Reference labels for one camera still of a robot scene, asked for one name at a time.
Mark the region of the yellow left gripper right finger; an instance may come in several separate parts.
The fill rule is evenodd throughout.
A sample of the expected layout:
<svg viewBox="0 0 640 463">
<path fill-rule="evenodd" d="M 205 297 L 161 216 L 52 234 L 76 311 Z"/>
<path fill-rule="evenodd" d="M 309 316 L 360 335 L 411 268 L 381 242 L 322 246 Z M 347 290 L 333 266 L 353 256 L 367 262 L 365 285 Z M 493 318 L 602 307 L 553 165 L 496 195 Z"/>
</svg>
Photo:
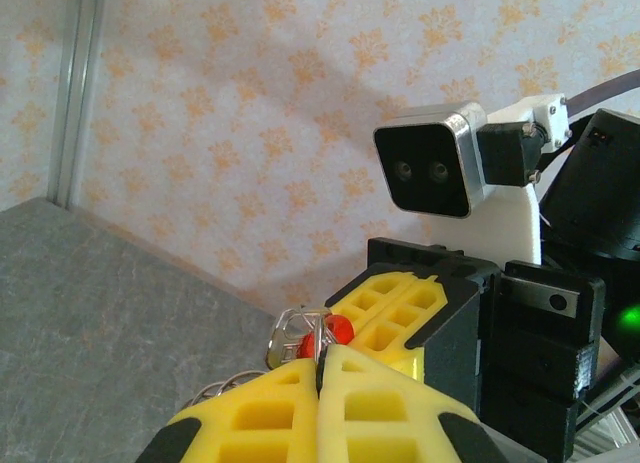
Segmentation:
<svg viewBox="0 0 640 463">
<path fill-rule="evenodd" d="M 318 362 L 320 462 L 505 462 L 474 412 L 343 345 Z"/>
</svg>

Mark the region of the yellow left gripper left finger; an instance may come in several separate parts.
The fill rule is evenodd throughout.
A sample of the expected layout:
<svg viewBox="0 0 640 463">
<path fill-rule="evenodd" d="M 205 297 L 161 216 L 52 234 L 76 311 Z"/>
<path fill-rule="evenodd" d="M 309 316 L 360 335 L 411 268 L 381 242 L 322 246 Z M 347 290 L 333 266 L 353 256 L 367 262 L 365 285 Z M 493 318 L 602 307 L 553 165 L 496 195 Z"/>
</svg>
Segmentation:
<svg viewBox="0 0 640 463">
<path fill-rule="evenodd" d="M 139 462 L 315 462 L 316 366 L 295 360 L 177 413 Z"/>
</svg>

